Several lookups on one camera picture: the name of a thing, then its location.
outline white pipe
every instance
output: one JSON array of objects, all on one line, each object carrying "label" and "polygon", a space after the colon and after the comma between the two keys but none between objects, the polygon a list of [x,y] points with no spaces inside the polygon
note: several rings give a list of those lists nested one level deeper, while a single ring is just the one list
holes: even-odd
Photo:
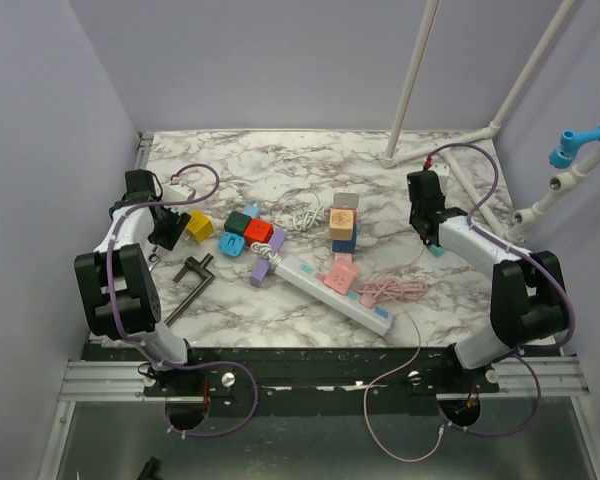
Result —
[{"label": "white pipe", "polygon": [[418,32],[418,38],[416,44],[413,47],[413,53],[411,54],[411,61],[409,62],[409,69],[407,70],[407,77],[404,80],[404,86],[402,87],[402,95],[400,96],[400,103],[398,104],[398,111],[396,117],[393,119],[393,126],[391,127],[391,135],[389,136],[389,144],[385,151],[385,157],[391,158],[396,149],[398,143],[398,137],[400,137],[400,130],[402,130],[402,124],[404,117],[407,113],[407,107],[409,106],[409,100],[413,93],[413,87],[416,83],[416,77],[418,76],[418,70],[420,69],[420,63],[424,56],[424,51],[427,48],[427,41],[429,35],[433,29],[433,22],[436,18],[436,12],[438,10],[439,0],[427,0],[427,6],[422,16],[422,22],[420,22],[420,31]]},{"label": "white pipe", "polygon": [[480,130],[476,130],[474,132],[463,133],[456,138],[447,138],[444,139],[441,143],[429,143],[424,147],[415,148],[403,156],[387,158],[383,157],[380,159],[380,163],[384,168],[395,167],[399,163],[408,162],[410,160],[414,160],[418,157],[422,157],[423,155],[427,155],[431,150],[442,145],[444,143],[471,143],[476,142],[478,140],[485,140],[491,138],[495,135],[497,130],[494,130],[491,126],[486,128],[481,128]]},{"label": "white pipe", "polygon": [[[443,150],[440,152],[440,154],[449,163],[451,171],[458,179],[458,183],[462,185],[462,188],[464,188],[464,190],[467,192],[473,203],[477,204],[482,199],[482,195],[478,193],[476,187],[474,187],[473,183],[471,183],[471,180],[469,180],[464,174],[464,171],[462,170],[462,167],[458,164],[458,161],[454,158],[453,155],[451,155],[451,153],[448,150]],[[493,230],[493,233],[495,233],[500,238],[504,238],[507,229],[500,223],[500,221],[496,218],[491,209],[485,204],[479,208],[479,211]]]},{"label": "white pipe", "polygon": [[513,102],[515,102],[516,98],[518,98],[518,95],[524,88],[524,84],[527,82],[527,80],[529,80],[529,77],[531,77],[533,70],[535,69],[536,65],[538,65],[538,63],[540,62],[540,59],[542,58],[544,52],[547,51],[551,40],[553,40],[553,37],[556,35],[558,30],[564,23],[565,19],[567,18],[567,15],[569,15],[569,12],[571,11],[571,8],[575,3],[576,0],[563,0],[563,2],[560,4],[558,11],[551,19],[551,22],[549,23],[549,26],[542,35],[542,38],[540,38],[538,45],[536,45],[536,48],[531,53],[529,60],[527,60],[527,63],[520,72],[520,75],[518,75],[516,83],[514,83],[513,87],[511,87],[511,90],[509,91],[507,98],[504,99],[500,110],[498,110],[498,113],[496,113],[496,116],[491,121],[491,125],[494,128],[496,128],[496,130],[500,129],[500,126],[502,125],[502,120],[511,109]]},{"label": "white pipe", "polygon": [[542,200],[534,203],[531,208],[518,210],[513,214],[514,225],[505,235],[505,239],[514,242],[522,233],[553,207],[558,200],[582,182],[593,168],[600,163],[600,145],[594,148],[582,162],[573,165],[569,171],[554,175],[549,185],[551,191]]}]

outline purple block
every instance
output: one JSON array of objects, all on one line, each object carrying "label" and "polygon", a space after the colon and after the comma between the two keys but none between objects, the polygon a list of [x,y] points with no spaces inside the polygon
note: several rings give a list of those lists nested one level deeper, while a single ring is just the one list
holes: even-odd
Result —
[{"label": "purple block", "polygon": [[[280,247],[284,243],[284,239],[287,237],[287,232],[280,228],[276,228],[273,231],[273,235],[269,239],[269,245],[273,249],[275,253],[280,251]],[[254,287],[260,288],[262,282],[264,281],[264,277],[266,277],[267,272],[269,271],[269,267],[271,264],[269,260],[266,258],[259,258],[256,262],[256,266],[253,268],[253,272],[251,272],[251,277],[249,277],[249,283]]]}]

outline blue pipe fitting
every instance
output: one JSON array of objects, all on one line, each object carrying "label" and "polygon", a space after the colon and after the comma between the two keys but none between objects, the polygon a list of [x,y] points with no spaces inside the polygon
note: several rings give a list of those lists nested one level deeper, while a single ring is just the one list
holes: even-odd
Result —
[{"label": "blue pipe fitting", "polygon": [[549,162],[556,168],[569,168],[578,155],[578,150],[589,142],[600,142],[600,126],[586,132],[565,130],[560,145],[549,155]]}]

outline yellow cube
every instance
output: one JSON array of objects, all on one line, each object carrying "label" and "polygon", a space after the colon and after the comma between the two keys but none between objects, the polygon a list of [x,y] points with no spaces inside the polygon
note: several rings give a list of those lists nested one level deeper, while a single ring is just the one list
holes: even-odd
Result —
[{"label": "yellow cube", "polygon": [[191,220],[187,223],[187,231],[196,241],[196,243],[202,243],[205,238],[213,233],[213,225],[202,212],[194,210],[191,213]]},{"label": "yellow cube", "polygon": [[329,236],[331,240],[351,240],[353,237],[354,211],[332,208],[329,217]]}]

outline marble table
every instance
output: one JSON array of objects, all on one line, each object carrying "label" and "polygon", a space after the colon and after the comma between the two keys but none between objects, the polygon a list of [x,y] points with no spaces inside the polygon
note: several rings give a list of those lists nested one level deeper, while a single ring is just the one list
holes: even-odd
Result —
[{"label": "marble table", "polygon": [[[423,143],[440,144],[453,133],[405,132],[399,151]],[[386,133],[330,131],[231,131],[157,133],[148,167],[162,182],[178,168],[204,162],[216,168],[222,183],[218,192],[196,208],[212,219],[215,233],[197,245],[184,234],[172,252],[163,252],[153,278],[163,306],[163,318],[197,284],[191,273],[172,281],[188,256],[214,255],[209,267],[215,282],[172,326],[175,333],[201,347],[409,347],[417,336],[408,316],[417,322],[423,346],[446,346],[474,332],[488,321],[490,282],[457,255],[436,258],[423,251],[409,226],[406,174],[421,168],[422,159],[385,170],[380,166]],[[495,155],[491,141],[480,146]],[[481,193],[493,178],[490,164],[473,150],[454,149],[454,156]],[[212,176],[190,170],[183,175],[197,189],[209,191]],[[270,274],[262,288],[248,279],[256,255],[245,250],[239,258],[217,249],[223,224],[233,210],[257,203],[266,221],[284,221],[294,213],[330,205],[335,188],[360,195],[358,243],[354,261],[359,279],[378,275],[420,278],[428,294],[416,302],[383,303],[395,314],[394,327],[385,337],[366,330],[344,315]],[[453,177],[447,205],[468,210],[472,203]],[[505,223],[512,207],[501,180],[490,202]],[[328,272],[333,261],[328,225],[309,233],[290,233],[282,255],[293,254]]]}]

